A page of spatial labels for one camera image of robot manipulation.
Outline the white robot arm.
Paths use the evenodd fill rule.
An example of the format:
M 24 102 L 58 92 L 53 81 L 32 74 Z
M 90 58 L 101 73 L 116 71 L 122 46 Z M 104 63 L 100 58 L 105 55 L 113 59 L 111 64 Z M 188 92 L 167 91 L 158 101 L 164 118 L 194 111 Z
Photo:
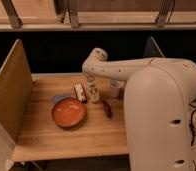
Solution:
M 109 61 L 95 48 L 82 71 L 126 83 L 124 118 L 131 171 L 192 171 L 189 104 L 196 63 L 187 59 Z

